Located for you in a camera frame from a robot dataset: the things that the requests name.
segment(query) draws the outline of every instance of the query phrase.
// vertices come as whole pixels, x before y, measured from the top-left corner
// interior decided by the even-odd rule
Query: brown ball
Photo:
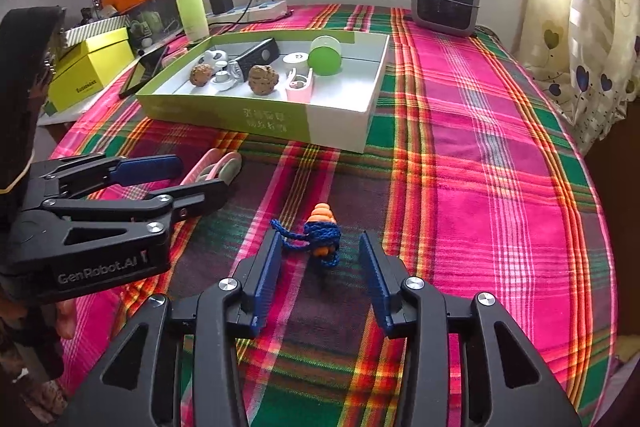
[[[249,87],[255,94],[266,96],[278,83],[278,73],[271,66],[254,66],[249,71]]]
[[[196,64],[189,75],[189,82],[197,87],[202,87],[211,80],[213,76],[213,66],[208,64]]]

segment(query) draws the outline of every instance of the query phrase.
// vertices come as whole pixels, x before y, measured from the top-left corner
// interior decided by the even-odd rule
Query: white power strip
[[[207,13],[207,23],[213,24],[236,22],[245,8],[246,6],[239,6],[226,13],[221,13],[220,15]],[[249,8],[240,22],[251,23],[270,21],[272,19],[277,19],[278,17],[284,17],[287,14],[287,11],[289,11],[289,7],[287,7],[287,1],[264,2],[259,6],[253,6]]]

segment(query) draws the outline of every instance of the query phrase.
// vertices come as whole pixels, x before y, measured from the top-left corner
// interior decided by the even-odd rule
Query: plaid tablecloth
[[[602,210],[558,117],[496,39],[436,34],[401,9],[298,7],[242,31],[335,28],[393,37],[364,154],[152,121],[116,83],[55,155],[176,153],[190,169],[213,147],[244,166],[222,210],[178,225],[174,269],[79,299],[79,330],[65,344],[62,383],[73,391],[118,330],[154,292],[192,295],[254,255],[269,221],[301,229],[327,201],[342,227],[340,266],[308,255],[283,261],[267,325],[238,342],[244,403],[254,427],[391,425],[403,341],[376,326],[357,263],[358,235],[441,291],[494,293],[540,350],[588,425],[612,358],[615,290]],[[184,39],[173,46],[184,45]],[[139,197],[151,185],[95,197]],[[185,344],[184,425],[191,425],[191,343]],[[450,423],[460,419],[460,365],[451,358]]]

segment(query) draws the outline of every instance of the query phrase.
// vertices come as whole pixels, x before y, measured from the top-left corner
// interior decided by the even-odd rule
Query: curtain
[[[516,57],[585,154],[640,90],[640,0],[529,0]]]

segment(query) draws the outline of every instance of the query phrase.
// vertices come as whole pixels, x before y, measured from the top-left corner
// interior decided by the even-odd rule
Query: blue cord
[[[271,219],[271,226],[276,232],[280,232],[282,237],[287,239],[296,239],[308,243],[306,247],[296,247],[283,241],[289,250],[294,251],[313,251],[320,247],[334,247],[335,251],[321,259],[320,263],[325,268],[334,268],[340,263],[340,227],[330,221],[307,221],[305,223],[304,233],[289,232],[285,229],[277,219]]]

